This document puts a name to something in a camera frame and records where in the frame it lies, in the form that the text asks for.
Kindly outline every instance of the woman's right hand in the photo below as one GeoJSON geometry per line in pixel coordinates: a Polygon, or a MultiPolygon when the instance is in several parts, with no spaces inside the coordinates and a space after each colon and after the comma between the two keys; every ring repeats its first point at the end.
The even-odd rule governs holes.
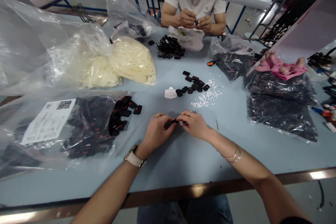
{"type": "Polygon", "coordinates": [[[209,141],[209,137],[212,131],[214,131],[206,124],[201,114],[196,114],[194,112],[190,113],[189,110],[183,111],[181,115],[176,118],[176,120],[187,122],[188,125],[183,123],[183,128],[185,129],[185,131],[187,131],[194,137],[202,139],[206,142],[209,141]]]}

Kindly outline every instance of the barcode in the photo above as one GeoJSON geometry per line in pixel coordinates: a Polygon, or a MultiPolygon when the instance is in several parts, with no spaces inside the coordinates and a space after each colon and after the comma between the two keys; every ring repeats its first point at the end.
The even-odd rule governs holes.
{"type": "Polygon", "coordinates": [[[59,105],[58,105],[58,107],[57,107],[57,110],[58,109],[68,109],[68,108],[70,108],[70,104],[71,104],[71,102],[72,101],[61,101],[60,103],[59,103],[59,105]]]}

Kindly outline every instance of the plastic bag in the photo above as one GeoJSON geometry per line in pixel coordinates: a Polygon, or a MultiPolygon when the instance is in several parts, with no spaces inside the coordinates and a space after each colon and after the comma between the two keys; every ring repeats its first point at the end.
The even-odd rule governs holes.
{"type": "Polygon", "coordinates": [[[200,51],[203,48],[204,31],[193,29],[180,29],[169,26],[169,36],[177,38],[177,42],[190,51],[200,51]]]}
{"type": "Polygon", "coordinates": [[[230,81],[236,80],[253,66],[254,49],[237,36],[227,35],[222,43],[212,38],[210,50],[217,60],[216,65],[230,81]]]}
{"type": "Polygon", "coordinates": [[[140,7],[134,7],[128,0],[106,0],[108,21],[116,29],[128,21],[124,29],[132,38],[148,37],[157,31],[159,23],[149,14],[143,15],[140,7]]]}
{"type": "Polygon", "coordinates": [[[0,0],[0,14],[0,95],[23,95],[44,86],[105,88],[121,83],[111,69],[104,71],[106,65],[90,65],[111,56],[99,25],[69,22],[15,0],[0,0]],[[104,81],[94,80],[100,76],[104,81]]]}
{"type": "Polygon", "coordinates": [[[118,75],[141,84],[156,84],[156,68],[147,47],[124,36],[115,40],[112,48],[110,63],[118,75]]]}
{"type": "Polygon", "coordinates": [[[263,123],[282,134],[306,143],[318,136],[307,105],[266,94],[247,94],[247,115],[251,122],[263,123]]]}
{"type": "Polygon", "coordinates": [[[311,106],[319,104],[315,99],[316,92],[307,73],[283,80],[271,74],[270,71],[255,71],[246,88],[252,93],[279,96],[311,106]]]}
{"type": "Polygon", "coordinates": [[[2,106],[0,176],[11,169],[85,169],[92,160],[101,169],[136,127],[132,120],[119,135],[109,134],[114,105],[130,94],[42,88],[2,106]]]}

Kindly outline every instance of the person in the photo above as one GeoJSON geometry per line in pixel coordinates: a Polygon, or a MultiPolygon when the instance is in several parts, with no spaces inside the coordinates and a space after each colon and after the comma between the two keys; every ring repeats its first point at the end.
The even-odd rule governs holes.
{"type": "MultiPolygon", "coordinates": [[[[200,114],[184,111],[177,120],[182,123],[186,132],[216,148],[252,184],[264,202],[271,224],[310,223],[275,175],[243,148],[210,128],[200,114]]],[[[167,121],[172,122],[173,118],[163,113],[152,117],[143,142],[133,153],[138,159],[149,158],[151,153],[169,138],[177,124],[173,123],[165,130],[164,125],[167,121]]],[[[139,165],[135,166],[131,162],[131,160],[126,160],[119,166],[84,205],[72,220],[72,224],[110,224],[113,222],[140,169],[139,165]]],[[[182,216],[178,205],[174,203],[166,204],[166,206],[159,204],[140,207],[138,223],[233,223],[227,200],[226,202],[221,201],[220,196],[216,196],[215,199],[212,197],[199,198],[194,202],[191,201],[191,205],[194,211],[187,216],[182,216]]]]}
{"type": "Polygon", "coordinates": [[[219,36],[226,27],[225,8],[226,2],[221,0],[164,0],[161,23],[166,27],[196,28],[219,36]]]}

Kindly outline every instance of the bracelet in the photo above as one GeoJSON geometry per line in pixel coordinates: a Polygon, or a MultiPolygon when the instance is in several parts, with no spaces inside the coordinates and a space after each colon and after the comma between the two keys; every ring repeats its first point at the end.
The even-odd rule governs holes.
{"type": "Polygon", "coordinates": [[[236,143],[234,143],[234,144],[236,145],[236,153],[235,153],[232,157],[227,157],[227,158],[226,158],[226,157],[223,156],[223,158],[225,158],[226,160],[227,160],[227,159],[234,158],[234,157],[237,155],[237,153],[238,153],[238,144],[236,144],[236,143]]]}
{"type": "Polygon", "coordinates": [[[237,159],[235,161],[229,161],[228,160],[229,163],[235,163],[235,162],[237,162],[240,159],[240,157],[242,156],[242,150],[241,150],[240,146],[238,146],[238,148],[239,148],[239,155],[238,155],[237,159]]]}

